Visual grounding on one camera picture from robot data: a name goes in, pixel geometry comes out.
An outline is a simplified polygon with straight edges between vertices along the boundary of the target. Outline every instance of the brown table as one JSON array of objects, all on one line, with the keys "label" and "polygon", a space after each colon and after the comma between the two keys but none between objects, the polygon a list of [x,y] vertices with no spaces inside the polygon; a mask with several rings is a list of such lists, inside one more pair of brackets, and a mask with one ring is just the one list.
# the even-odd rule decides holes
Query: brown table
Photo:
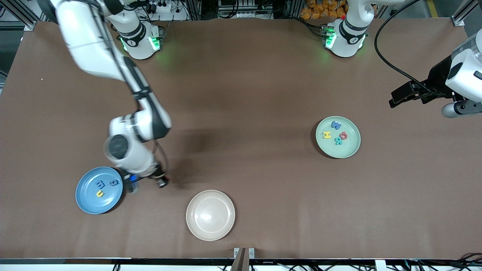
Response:
[{"label": "brown table", "polygon": [[[407,81],[364,47],[342,59],[299,22],[174,22],[163,51],[136,61],[173,119],[161,140],[173,183],[140,183],[114,211],[76,205],[110,119],[133,112],[124,83],[79,70],[58,27],[26,32],[0,97],[0,257],[458,258],[482,248],[481,116],[445,119],[419,101],[390,109]],[[394,20],[380,50],[420,80],[465,40],[450,19]],[[360,150],[314,147],[323,118],[357,124]],[[231,197],[236,223],[198,240],[185,212],[198,192]]]}]

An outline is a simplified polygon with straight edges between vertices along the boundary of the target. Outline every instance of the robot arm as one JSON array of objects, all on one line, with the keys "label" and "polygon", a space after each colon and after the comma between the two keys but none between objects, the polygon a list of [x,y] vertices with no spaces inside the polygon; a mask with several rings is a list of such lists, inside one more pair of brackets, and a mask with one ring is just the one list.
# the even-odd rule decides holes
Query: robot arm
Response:
[{"label": "robot arm", "polygon": [[[136,46],[142,45],[145,40],[147,27],[137,17],[134,19],[125,12],[111,15],[106,3],[107,1],[96,0],[51,0],[60,31],[77,66],[98,77],[126,82],[135,101],[142,107],[142,110],[110,122],[110,137],[105,142],[105,155],[117,167],[130,174],[139,177],[159,176],[162,175],[159,174],[162,167],[143,143],[165,137],[171,128],[171,119],[139,68],[115,46],[104,22],[104,15],[115,18],[118,29],[125,31],[135,28],[130,33],[123,33],[123,37],[142,37],[140,40],[137,38]],[[120,22],[122,18],[126,19],[124,23]]]},{"label": "robot arm", "polygon": [[435,65],[421,83],[409,81],[394,90],[392,108],[410,100],[426,104],[436,98],[450,98],[442,108],[446,118],[482,112],[482,29],[459,45],[450,56]]},{"label": "robot arm", "polygon": [[331,37],[325,39],[324,45],[335,55],[350,57],[362,47],[365,33],[373,21],[375,11],[371,3],[395,5],[405,0],[347,0],[348,12],[345,19],[336,19],[329,23],[333,27]]}]

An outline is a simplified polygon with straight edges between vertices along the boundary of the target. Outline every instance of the blue plate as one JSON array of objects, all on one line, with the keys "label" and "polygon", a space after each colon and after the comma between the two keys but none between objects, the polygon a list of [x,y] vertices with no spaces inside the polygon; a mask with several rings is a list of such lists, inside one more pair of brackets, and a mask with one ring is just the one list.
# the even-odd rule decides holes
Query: blue plate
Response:
[{"label": "blue plate", "polygon": [[120,174],[111,167],[101,166],[80,179],[75,200],[87,214],[103,214],[116,206],[123,196],[123,190]]}]

